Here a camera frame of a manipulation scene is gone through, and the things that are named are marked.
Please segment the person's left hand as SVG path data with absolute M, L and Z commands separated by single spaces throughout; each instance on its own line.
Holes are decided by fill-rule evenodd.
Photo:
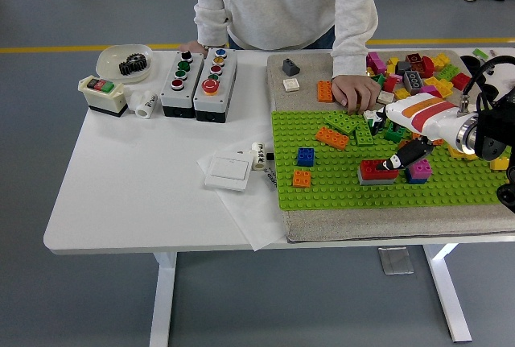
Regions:
M 348 114 L 362 114 L 376 105 L 381 86 L 368 76 L 339 75 L 332 79 L 334 98 Z

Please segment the person's right hand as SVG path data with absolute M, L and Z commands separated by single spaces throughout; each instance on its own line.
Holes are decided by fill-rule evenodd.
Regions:
M 200 53 L 204 57 L 206 57 L 208 54 L 208 48 L 195 40 L 180 44 L 179 50 L 181 52 Z

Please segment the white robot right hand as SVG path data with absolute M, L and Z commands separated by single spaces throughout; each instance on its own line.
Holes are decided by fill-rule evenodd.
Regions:
M 453 149 L 473 155 L 477 114 L 464 114 L 458 106 L 429 93 L 419 93 L 365 113 L 371 121 L 371 134 L 376 134 L 386 121 L 419 135 L 400 148 L 389 159 L 377 165 L 379 171 L 401 170 L 426 158 L 442 139 Z

